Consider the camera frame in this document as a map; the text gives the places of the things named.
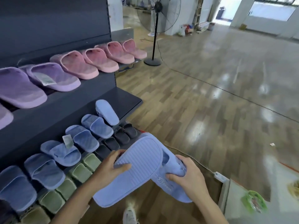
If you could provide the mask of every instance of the trash bin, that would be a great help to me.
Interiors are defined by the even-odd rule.
[[[224,7],[220,7],[220,9],[219,9],[219,11],[217,13],[217,16],[216,16],[217,20],[222,19],[222,15],[223,15],[224,11],[225,11],[225,8]]]

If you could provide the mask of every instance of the price tag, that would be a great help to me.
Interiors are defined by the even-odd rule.
[[[67,149],[70,149],[74,146],[74,141],[70,135],[62,136],[62,139]]]
[[[56,84],[56,82],[48,75],[40,73],[40,72],[32,72],[38,80],[42,83],[43,86],[48,86],[52,84]]]

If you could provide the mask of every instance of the hand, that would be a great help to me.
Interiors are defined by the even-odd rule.
[[[176,157],[185,164],[187,172],[184,177],[179,177],[174,174],[166,174],[166,177],[179,184],[184,189],[187,196],[195,203],[200,203],[211,198],[207,190],[204,176],[192,159],[181,155],[176,155]]]
[[[88,179],[92,188],[95,192],[109,185],[118,175],[129,170],[131,164],[124,164],[119,168],[114,168],[114,162],[119,157],[119,155],[125,152],[124,149],[117,151],[112,151],[109,156],[103,160],[103,162],[98,166],[92,176]]]

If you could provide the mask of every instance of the shoe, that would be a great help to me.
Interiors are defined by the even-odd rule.
[[[134,208],[128,207],[123,213],[123,224],[139,224]]]

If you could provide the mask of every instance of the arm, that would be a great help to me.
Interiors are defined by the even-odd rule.
[[[88,202],[100,189],[109,185],[119,174],[129,170],[131,164],[114,169],[113,164],[125,150],[112,151],[99,165],[93,175],[67,200],[50,224],[76,224],[82,217]]]
[[[207,224],[228,224],[218,205],[207,190],[204,176],[191,158],[176,155],[187,167],[184,177],[167,174],[167,177],[183,187],[188,197],[196,204]]]

